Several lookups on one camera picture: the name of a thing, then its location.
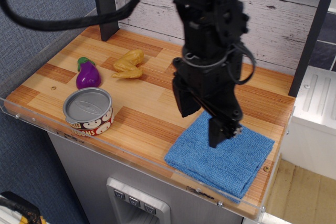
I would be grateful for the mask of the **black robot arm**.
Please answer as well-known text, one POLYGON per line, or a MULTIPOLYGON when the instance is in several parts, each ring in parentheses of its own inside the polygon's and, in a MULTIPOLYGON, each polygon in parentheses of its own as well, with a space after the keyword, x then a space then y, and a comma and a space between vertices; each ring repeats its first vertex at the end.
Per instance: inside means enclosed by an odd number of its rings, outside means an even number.
POLYGON ((182 116, 210 114, 208 141, 216 147, 241 131, 235 97, 242 59, 251 53, 241 41, 248 16, 239 0, 173 0, 183 23, 182 56, 173 60, 173 92, 182 116))

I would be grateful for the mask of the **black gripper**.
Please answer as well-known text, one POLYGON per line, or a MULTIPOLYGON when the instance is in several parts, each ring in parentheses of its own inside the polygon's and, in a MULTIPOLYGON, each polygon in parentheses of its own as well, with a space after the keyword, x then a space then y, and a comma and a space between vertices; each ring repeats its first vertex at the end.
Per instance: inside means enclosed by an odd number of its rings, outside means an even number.
POLYGON ((209 146, 216 148, 226 139, 242 133, 239 121, 243 117, 234 89, 240 79, 243 56, 237 50, 219 52, 214 58, 201 58, 182 49, 183 57, 173 59, 176 71, 172 81, 173 93, 183 118, 200 108, 209 119, 209 146))

